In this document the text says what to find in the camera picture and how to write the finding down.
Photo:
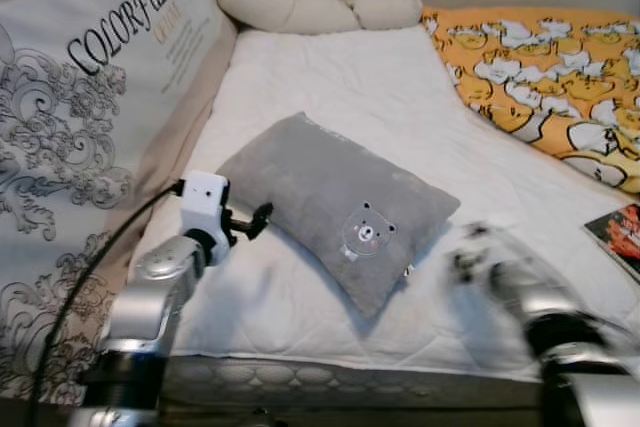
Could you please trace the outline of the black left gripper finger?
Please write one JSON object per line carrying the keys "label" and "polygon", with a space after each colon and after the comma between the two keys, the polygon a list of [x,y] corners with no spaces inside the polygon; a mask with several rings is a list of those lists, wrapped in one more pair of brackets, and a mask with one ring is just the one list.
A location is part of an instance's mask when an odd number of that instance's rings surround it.
{"label": "black left gripper finger", "polygon": [[270,223],[271,213],[274,211],[273,203],[262,203],[252,213],[250,221],[239,221],[238,231],[246,235],[247,239],[253,240],[261,234],[262,231],[268,227]]}

